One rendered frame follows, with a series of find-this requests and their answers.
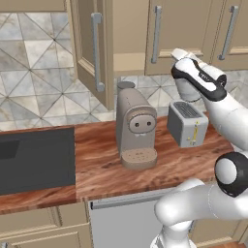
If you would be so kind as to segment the open beige cabinet door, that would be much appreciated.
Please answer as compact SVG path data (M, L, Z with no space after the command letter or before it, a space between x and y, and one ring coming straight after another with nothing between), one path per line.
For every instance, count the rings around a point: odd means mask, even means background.
M76 78L107 108L114 109L113 90L113 0L67 0L68 20ZM101 13L98 25L100 81L104 92L95 87L91 14Z

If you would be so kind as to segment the beige drawer front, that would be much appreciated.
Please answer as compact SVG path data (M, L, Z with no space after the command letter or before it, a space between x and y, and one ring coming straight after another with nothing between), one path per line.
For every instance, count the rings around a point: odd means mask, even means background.
M0 239L62 226L57 207L0 215Z

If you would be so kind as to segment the beige wall cabinet carcass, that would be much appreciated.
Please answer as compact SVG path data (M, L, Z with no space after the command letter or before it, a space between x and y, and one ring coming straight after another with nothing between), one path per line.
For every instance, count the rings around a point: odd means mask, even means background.
M113 0L113 71L143 75L149 0Z

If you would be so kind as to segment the beige closed cabinet door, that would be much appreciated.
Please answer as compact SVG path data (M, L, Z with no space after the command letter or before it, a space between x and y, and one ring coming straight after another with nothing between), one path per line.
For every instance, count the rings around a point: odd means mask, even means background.
M231 6L239 7L238 15L226 57L219 60L230 23ZM211 63L222 70L248 70L248 0L225 0Z
M162 6L157 63L151 63L155 26L155 6ZM169 74L174 59L171 53L182 48L207 61L211 39L209 15L212 0L150 0L146 43L145 73L149 76Z

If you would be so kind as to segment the grey toaster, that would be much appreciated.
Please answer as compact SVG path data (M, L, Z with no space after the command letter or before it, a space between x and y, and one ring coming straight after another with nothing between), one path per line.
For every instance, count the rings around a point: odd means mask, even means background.
M167 128L179 147L202 145L207 127L208 118L192 104L170 102Z

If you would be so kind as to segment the beige wall cabinet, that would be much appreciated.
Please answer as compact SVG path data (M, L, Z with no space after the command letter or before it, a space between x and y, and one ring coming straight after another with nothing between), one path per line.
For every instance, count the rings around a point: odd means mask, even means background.
M0 0L0 13L65 11L66 0Z

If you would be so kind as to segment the taupe coffee machine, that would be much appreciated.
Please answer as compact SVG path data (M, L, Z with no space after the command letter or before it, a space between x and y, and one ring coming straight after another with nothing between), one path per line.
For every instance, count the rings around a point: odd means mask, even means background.
M121 164L145 170L157 163L154 148L157 111L131 81L117 83L116 144Z

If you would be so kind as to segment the black hob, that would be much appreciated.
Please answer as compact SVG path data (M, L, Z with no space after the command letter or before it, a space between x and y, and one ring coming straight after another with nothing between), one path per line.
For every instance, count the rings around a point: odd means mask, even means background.
M0 135L0 196L75 184L74 128Z

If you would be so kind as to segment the beige base cabinet door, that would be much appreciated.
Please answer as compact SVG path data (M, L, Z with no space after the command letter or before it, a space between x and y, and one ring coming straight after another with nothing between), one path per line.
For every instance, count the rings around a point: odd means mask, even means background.
M194 222L189 237L198 248L210 248L235 241L242 243L247 229L248 220L199 220Z
M31 232L0 239L8 248L93 248L89 224L44 232Z

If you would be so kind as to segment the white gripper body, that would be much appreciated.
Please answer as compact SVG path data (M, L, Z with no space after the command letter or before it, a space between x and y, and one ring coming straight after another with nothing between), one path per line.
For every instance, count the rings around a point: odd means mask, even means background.
M182 59L191 59L196 60L197 62L201 62L201 60L191 51L187 51L181 48L175 48L170 54L176 61Z

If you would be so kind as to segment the grey dishwasher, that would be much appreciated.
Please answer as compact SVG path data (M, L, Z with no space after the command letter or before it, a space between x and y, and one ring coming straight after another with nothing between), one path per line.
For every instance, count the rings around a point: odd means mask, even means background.
M157 201L95 210L90 202L94 248L149 248L162 228L154 214Z

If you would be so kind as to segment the narrow beige cabinet panel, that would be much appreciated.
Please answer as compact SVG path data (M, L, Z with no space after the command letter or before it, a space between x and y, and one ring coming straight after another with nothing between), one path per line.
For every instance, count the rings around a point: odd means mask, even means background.
M57 209L63 227L89 222L88 209L84 202L59 205Z

